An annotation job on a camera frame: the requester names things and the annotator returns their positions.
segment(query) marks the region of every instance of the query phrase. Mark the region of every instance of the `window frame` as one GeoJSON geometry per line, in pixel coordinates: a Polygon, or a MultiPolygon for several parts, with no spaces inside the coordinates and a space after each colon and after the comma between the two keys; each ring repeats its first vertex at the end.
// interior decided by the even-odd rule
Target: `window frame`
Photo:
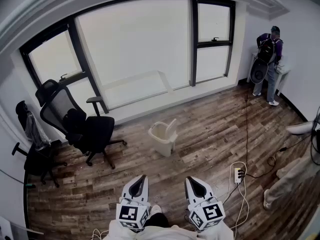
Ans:
{"type": "Polygon", "coordinates": [[[191,32],[192,32],[192,58],[191,58],[191,72],[190,72],[190,85],[192,87],[196,84],[211,81],[213,79],[227,77],[229,73],[232,47],[235,34],[235,18],[236,18],[236,2],[231,0],[191,0],[191,32]],[[230,21],[229,21],[229,39],[217,41],[199,41],[199,4],[224,6],[230,8],[230,21]],[[225,72],[222,76],[206,79],[203,81],[196,80],[197,78],[197,58],[198,49],[208,47],[229,46],[225,72]]]}
{"type": "MultiPolygon", "coordinates": [[[[51,26],[49,26],[48,28],[46,28],[45,30],[43,30],[42,32],[37,34],[35,37],[31,38],[28,42],[26,42],[20,48],[20,53],[22,55],[23,61],[26,65],[26,68],[27,68],[34,84],[36,85],[36,87],[39,88],[42,83],[41,83],[41,81],[37,75],[37,72],[31,62],[31,59],[29,57],[29,53],[32,52],[37,47],[39,47],[40,45],[42,45],[47,40],[49,40],[49,39],[57,36],[58,34],[68,30],[70,38],[71,38],[71,42],[73,45],[73,49],[74,49],[76,57],[79,61],[82,72],[78,72],[74,75],[67,77],[64,81],[59,82],[59,84],[67,86],[67,85],[70,85],[70,84],[72,84],[76,81],[79,81],[81,79],[88,78],[95,95],[101,96],[100,91],[98,89],[98,86],[97,86],[95,79],[92,75],[92,72],[90,71],[89,63],[88,63],[87,58],[85,56],[84,49],[81,45],[79,33],[77,31],[77,27],[76,27],[76,23],[75,23],[75,18],[80,15],[92,12],[94,10],[97,10],[97,9],[100,9],[100,8],[103,8],[106,6],[112,6],[115,4],[130,2],[130,1],[134,1],[134,0],[113,0],[113,1],[104,2],[101,4],[91,6],[89,8],[83,9],[79,12],[76,12],[76,13],[52,24],[51,26]]],[[[189,26],[190,27],[190,33],[189,33],[190,34],[190,36],[189,36],[189,38],[190,38],[189,39],[190,40],[190,54],[189,54],[190,55],[190,68],[189,68],[189,70],[190,71],[189,71],[189,85],[184,86],[184,87],[188,87],[188,86],[194,87],[194,86],[196,86],[196,84],[199,84],[202,82],[206,82],[206,81],[210,81],[210,80],[213,80],[216,78],[220,78],[220,77],[222,78],[222,77],[228,76],[230,61],[231,61],[231,54],[232,54],[232,47],[233,47],[233,40],[234,40],[234,30],[235,30],[235,5],[236,5],[235,1],[231,1],[231,0],[189,0],[189,2],[190,2],[190,7],[189,7],[189,9],[190,9],[190,12],[189,12],[189,16],[190,16],[190,22],[189,22],[189,25],[190,25],[189,26]],[[200,41],[199,42],[198,4],[209,4],[209,5],[225,6],[225,7],[230,8],[229,40],[200,41]],[[196,82],[198,49],[207,48],[207,47],[217,47],[217,46],[229,46],[226,69],[225,69],[224,75],[220,76],[220,77],[196,82]]],[[[151,97],[158,96],[161,94],[163,94],[163,93],[155,94],[151,97]]],[[[133,102],[148,99],[151,97],[148,96],[143,99],[134,100],[133,102]]],[[[104,101],[102,101],[101,106],[102,106],[104,113],[107,114],[109,112],[108,105],[105,104],[104,101]]]]}

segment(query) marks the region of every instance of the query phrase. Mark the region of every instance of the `purple shirt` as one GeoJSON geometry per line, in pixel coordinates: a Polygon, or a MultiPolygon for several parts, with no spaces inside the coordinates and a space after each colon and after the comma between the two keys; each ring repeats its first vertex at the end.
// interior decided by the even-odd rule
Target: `purple shirt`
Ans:
{"type": "MultiPolygon", "coordinates": [[[[261,38],[261,42],[264,40],[268,39],[268,33],[264,33],[262,35],[260,35],[261,38]]],[[[278,42],[275,43],[275,54],[277,56],[282,56],[282,41],[279,40],[278,42]]]]}

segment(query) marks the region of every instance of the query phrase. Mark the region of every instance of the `gray cloth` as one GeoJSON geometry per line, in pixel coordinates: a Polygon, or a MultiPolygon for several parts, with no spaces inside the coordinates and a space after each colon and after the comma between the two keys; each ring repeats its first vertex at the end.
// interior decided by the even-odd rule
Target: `gray cloth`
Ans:
{"type": "MultiPolygon", "coordinates": [[[[267,92],[266,100],[267,102],[273,102],[275,100],[275,63],[274,62],[271,62],[268,65],[267,75],[268,75],[268,92],[267,92]]],[[[253,89],[254,95],[258,95],[261,92],[262,84],[263,84],[263,81],[261,83],[257,83],[256,85],[254,85],[254,89],[253,89]]]]}
{"type": "Polygon", "coordinates": [[[35,115],[30,111],[28,111],[26,115],[27,118],[24,132],[28,140],[35,144],[35,150],[39,151],[49,147],[51,145],[50,139],[45,134],[41,125],[35,118],[35,115]]]}
{"type": "MultiPolygon", "coordinates": [[[[313,142],[316,149],[318,149],[315,139],[313,142]]],[[[306,149],[303,157],[292,161],[286,167],[277,171],[280,179],[266,192],[264,197],[264,201],[268,205],[271,206],[274,201],[290,193],[300,183],[315,176],[320,170],[320,165],[316,165],[310,157],[310,145],[306,149]]],[[[320,154],[317,153],[314,148],[312,148],[312,157],[316,163],[320,164],[320,154]]]]}

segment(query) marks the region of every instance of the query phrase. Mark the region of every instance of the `white pants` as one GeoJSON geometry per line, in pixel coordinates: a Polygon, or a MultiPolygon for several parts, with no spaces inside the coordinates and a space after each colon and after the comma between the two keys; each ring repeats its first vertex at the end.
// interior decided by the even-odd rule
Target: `white pants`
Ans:
{"type": "MultiPolygon", "coordinates": [[[[314,146],[317,148],[317,141],[313,140],[314,146]]],[[[278,180],[265,194],[264,201],[268,205],[272,205],[274,201],[281,198],[285,194],[294,190],[300,183],[304,182],[306,179],[311,178],[316,175],[320,170],[320,165],[316,165],[310,157],[310,145],[306,149],[303,157],[298,158],[286,167],[278,170],[277,175],[280,180],[278,180]]],[[[320,164],[320,154],[312,148],[312,157],[316,163],[320,164]]]]}

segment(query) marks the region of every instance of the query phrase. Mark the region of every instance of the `white table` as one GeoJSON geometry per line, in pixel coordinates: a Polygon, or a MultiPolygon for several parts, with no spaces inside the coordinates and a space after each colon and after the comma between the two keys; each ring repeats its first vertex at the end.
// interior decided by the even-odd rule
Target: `white table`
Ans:
{"type": "MultiPolygon", "coordinates": [[[[252,58],[251,58],[251,63],[250,63],[250,67],[249,67],[249,70],[248,70],[248,76],[246,78],[246,82],[249,83],[250,82],[250,73],[251,73],[251,69],[252,69],[252,66],[254,64],[254,61],[257,57],[257,52],[253,52],[252,53],[252,58]]],[[[279,66],[275,72],[276,72],[276,81],[275,81],[275,86],[274,86],[274,92],[276,92],[276,90],[278,89],[278,93],[277,95],[279,96],[282,92],[282,88],[288,78],[288,73],[290,72],[290,68],[283,65],[282,63],[283,59],[280,60],[280,63],[279,63],[279,66]]]]}

